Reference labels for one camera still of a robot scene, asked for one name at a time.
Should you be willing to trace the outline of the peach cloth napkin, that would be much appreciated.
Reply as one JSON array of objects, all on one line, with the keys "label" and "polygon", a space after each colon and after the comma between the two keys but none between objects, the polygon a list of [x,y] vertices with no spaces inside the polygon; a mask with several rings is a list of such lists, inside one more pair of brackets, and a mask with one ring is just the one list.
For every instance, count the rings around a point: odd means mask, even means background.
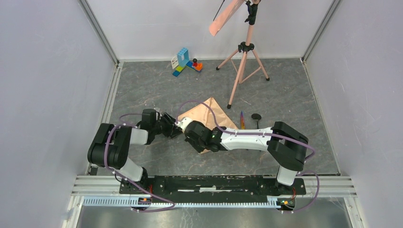
[{"label": "peach cloth napkin", "polygon": [[229,130],[231,132],[237,130],[235,123],[225,114],[224,110],[218,105],[217,101],[210,97],[204,102],[200,102],[194,108],[178,115],[178,121],[184,117],[189,117],[193,121],[198,121],[204,124],[207,128],[213,129],[218,127],[223,131],[221,144],[228,150],[232,150],[228,146],[228,142],[231,140],[231,135],[224,132]]}]

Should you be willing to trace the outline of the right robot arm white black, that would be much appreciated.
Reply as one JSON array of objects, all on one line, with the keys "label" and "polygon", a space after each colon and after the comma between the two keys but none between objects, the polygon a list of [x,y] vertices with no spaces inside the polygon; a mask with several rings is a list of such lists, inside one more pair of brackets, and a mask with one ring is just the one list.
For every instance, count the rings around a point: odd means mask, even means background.
[{"label": "right robot arm white black", "polygon": [[263,129],[231,129],[215,127],[212,130],[199,121],[183,118],[177,126],[185,140],[197,152],[218,152],[237,149],[268,151],[279,164],[274,186],[286,194],[294,187],[294,179],[304,168],[308,138],[284,122]]}]

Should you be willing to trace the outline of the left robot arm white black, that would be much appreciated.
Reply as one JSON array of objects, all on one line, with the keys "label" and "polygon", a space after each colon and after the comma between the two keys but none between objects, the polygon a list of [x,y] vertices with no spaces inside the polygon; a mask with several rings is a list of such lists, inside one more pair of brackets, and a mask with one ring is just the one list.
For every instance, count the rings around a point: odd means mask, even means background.
[{"label": "left robot arm white black", "polygon": [[149,189],[148,174],[144,167],[128,158],[130,145],[150,145],[157,135],[174,138],[182,133],[176,120],[166,112],[144,109],[141,121],[136,125],[123,123],[116,127],[110,123],[100,124],[88,149],[87,160],[98,167],[109,167],[123,175],[124,180],[131,180],[131,187],[137,193]]}]

